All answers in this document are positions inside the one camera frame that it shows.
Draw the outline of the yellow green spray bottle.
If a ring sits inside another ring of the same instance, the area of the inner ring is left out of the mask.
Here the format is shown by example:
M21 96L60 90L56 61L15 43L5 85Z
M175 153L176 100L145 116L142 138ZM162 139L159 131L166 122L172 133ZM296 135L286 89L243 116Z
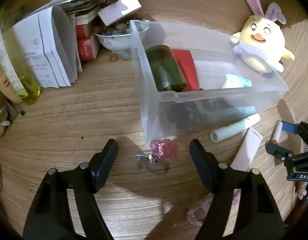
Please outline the yellow green spray bottle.
M26 105L32 105L41 96L41 86L12 29L21 17L21 7L11 10L0 8L0 64L17 96Z

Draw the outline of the dark green spray bottle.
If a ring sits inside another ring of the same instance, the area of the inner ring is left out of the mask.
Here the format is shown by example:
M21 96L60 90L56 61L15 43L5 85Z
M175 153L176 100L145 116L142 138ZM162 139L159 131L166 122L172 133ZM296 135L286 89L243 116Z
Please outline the dark green spray bottle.
M168 46L156 45L145 52L159 92L181 92L186 87L185 77Z

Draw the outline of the beige cream tube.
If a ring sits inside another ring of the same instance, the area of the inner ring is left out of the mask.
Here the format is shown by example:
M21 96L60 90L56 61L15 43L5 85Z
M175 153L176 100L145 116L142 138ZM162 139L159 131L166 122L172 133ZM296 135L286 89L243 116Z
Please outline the beige cream tube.
M0 63L0 91L13 103L20 105L23 101L14 90L9 78L7 77Z

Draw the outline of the stack of books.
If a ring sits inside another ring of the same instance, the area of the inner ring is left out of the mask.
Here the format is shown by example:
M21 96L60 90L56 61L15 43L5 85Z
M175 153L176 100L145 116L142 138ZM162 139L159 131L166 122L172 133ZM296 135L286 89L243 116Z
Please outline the stack of books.
M77 41L89 38L93 30L93 21L104 0L51 0L47 7L59 7L74 21Z

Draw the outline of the mint green tube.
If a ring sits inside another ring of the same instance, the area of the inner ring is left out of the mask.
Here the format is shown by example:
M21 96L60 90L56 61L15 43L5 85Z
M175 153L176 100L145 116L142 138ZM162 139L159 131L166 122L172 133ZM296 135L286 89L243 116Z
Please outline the mint green tube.
M210 138L213 143L224 141L230 137L233 137L243 130L246 130L253 125L257 124L261 119L260 114L255 113L244 119L241 119L233 124L225 127L218 128L210 133Z

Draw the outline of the pink cream tube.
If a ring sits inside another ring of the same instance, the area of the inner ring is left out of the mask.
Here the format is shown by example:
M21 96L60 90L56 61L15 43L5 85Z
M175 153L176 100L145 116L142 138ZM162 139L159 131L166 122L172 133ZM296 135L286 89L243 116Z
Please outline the pink cream tube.
M263 136L254 128L250 127L230 167L234 170L247 171L262 140Z

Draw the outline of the red foil pouch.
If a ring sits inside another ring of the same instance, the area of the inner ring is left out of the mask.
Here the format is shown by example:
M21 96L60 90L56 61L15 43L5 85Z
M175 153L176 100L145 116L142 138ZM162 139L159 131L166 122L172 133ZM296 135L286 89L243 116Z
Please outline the red foil pouch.
M189 50L172 49L171 50L182 74L187 82L183 92L199 90L199 84L196 74L196 68L192 54Z

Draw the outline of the white bowl of stones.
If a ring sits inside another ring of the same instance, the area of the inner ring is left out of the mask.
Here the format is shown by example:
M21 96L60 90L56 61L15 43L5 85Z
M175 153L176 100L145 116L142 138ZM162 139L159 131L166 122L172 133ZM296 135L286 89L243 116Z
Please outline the white bowl of stones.
M146 36L146 32L149 30L149 20L135 20L138 35L141 40ZM115 54L122 54L129 51L131 45L132 34L95 34L101 45Z

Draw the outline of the clear plastic storage bin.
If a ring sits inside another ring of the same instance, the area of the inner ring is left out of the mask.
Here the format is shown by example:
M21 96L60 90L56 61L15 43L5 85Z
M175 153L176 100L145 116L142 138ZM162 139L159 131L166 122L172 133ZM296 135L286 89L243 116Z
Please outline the clear plastic storage bin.
M131 60L144 140L235 122L273 107L288 86L266 55L187 24L132 21Z

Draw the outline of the yellow chick bunny plush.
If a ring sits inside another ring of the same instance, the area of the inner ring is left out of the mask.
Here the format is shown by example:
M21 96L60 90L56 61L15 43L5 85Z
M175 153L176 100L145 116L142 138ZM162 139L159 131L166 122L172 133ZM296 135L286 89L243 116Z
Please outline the yellow chick bunny plush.
M281 59L293 61L294 54L285 48L285 37L279 25L286 24L281 8L272 2L263 11L260 0L246 0L253 15L250 16L241 31L230 37L234 44L234 54L240 55L242 61L254 71L261 74L275 71L282 73Z

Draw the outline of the pale pink lip balm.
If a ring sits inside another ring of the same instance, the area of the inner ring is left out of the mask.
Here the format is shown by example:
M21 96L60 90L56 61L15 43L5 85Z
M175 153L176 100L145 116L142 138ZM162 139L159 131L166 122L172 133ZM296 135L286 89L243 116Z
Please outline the pale pink lip balm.
M274 127L274 132L271 137L271 143L277 145L280 139L280 135L283 129L283 122L277 121Z

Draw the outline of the pink glitter keychain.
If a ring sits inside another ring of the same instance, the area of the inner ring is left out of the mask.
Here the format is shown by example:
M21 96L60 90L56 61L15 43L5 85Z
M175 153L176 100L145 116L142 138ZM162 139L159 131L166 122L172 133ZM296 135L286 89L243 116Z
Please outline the pink glitter keychain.
M170 161L176 159L177 146L171 139L154 140L150 142L150 149L136 154L137 168L145 167L152 174L166 174Z

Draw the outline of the folded white paper leaflets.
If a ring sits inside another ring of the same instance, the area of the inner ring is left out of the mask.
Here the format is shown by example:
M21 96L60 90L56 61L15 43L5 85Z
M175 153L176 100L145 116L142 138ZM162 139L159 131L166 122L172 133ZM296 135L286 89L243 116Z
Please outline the folded white paper leaflets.
M69 87L82 70L73 23L61 8L48 7L12 26L43 88Z

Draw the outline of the small white cardboard box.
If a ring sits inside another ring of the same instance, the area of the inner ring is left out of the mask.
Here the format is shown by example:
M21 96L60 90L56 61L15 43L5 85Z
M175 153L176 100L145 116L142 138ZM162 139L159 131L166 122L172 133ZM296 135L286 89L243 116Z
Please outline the small white cardboard box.
M138 0L118 0L107 7L100 9L98 16L109 26L122 18L129 16L142 7Z

